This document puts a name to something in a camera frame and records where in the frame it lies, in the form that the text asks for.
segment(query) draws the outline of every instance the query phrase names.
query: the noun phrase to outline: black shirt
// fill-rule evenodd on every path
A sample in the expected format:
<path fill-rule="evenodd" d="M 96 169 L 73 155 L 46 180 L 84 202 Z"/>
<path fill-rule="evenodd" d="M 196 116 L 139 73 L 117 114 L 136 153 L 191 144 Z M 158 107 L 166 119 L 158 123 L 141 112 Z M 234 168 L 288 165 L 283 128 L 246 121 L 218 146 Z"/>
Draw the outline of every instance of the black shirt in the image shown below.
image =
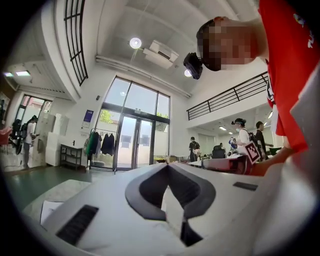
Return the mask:
<path fill-rule="evenodd" d="M 189 144 L 189 149 L 191 149 L 190 151 L 192 152 L 192 150 L 198 150 L 200 148 L 200 145 L 198 142 L 196 141 L 192 141 Z"/>
<path fill-rule="evenodd" d="M 255 137 L 256 137 L 257 141 L 261 141 L 263 151 L 266 153 L 267 151 L 266 151 L 265 138 L 264 138 L 264 135 L 263 135 L 262 131 L 257 130 L 256 134 L 255 134 Z"/>

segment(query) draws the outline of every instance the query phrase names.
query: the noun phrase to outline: red chair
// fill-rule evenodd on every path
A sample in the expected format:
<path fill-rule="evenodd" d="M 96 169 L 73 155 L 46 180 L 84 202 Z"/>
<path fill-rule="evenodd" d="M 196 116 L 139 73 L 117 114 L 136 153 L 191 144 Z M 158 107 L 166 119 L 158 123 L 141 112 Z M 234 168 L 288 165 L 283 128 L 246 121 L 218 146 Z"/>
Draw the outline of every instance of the red chair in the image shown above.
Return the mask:
<path fill-rule="evenodd" d="M 9 136 L 12 132 L 11 127 L 0 130 L 0 146 L 6 146 L 6 154 L 8 155 Z"/>

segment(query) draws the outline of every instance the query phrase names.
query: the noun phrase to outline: black shelf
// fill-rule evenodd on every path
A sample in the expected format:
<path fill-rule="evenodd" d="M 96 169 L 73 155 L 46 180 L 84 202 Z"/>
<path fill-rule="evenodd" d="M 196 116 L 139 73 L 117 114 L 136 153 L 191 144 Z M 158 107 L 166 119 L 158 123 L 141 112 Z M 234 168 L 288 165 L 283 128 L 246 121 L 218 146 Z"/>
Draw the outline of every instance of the black shelf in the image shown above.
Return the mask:
<path fill-rule="evenodd" d="M 70 162 L 67 158 L 75 159 L 75 162 Z M 68 165 L 75 167 L 75 170 L 81 166 L 82 160 L 82 148 L 74 148 L 72 146 L 67 146 L 61 144 L 60 146 L 60 165 Z"/>

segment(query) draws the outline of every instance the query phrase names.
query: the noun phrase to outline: air conditioner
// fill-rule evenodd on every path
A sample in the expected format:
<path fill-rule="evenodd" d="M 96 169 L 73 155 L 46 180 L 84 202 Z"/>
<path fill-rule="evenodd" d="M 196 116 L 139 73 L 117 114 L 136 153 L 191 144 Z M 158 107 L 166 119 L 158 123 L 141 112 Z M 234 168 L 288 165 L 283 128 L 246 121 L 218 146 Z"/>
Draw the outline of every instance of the air conditioner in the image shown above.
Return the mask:
<path fill-rule="evenodd" d="M 168 46 L 156 40 L 153 40 L 149 49 L 144 48 L 143 53 L 145 54 L 146 60 L 153 62 L 166 70 L 173 65 L 179 56 L 179 54 Z"/>

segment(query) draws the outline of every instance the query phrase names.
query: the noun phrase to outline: black railing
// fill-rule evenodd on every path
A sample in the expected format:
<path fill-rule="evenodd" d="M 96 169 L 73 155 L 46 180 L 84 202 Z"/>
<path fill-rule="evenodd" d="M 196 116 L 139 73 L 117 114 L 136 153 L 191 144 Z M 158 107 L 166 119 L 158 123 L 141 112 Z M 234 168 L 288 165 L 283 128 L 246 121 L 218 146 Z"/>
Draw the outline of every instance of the black railing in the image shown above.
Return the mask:
<path fill-rule="evenodd" d="M 82 42 L 85 0 L 65 0 L 64 24 L 66 42 L 79 86 L 88 78 Z"/>
<path fill-rule="evenodd" d="M 201 117 L 210 112 L 259 94 L 266 90 L 267 84 L 268 72 L 261 73 L 188 109 L 188 119 L 192 120 Z"/>

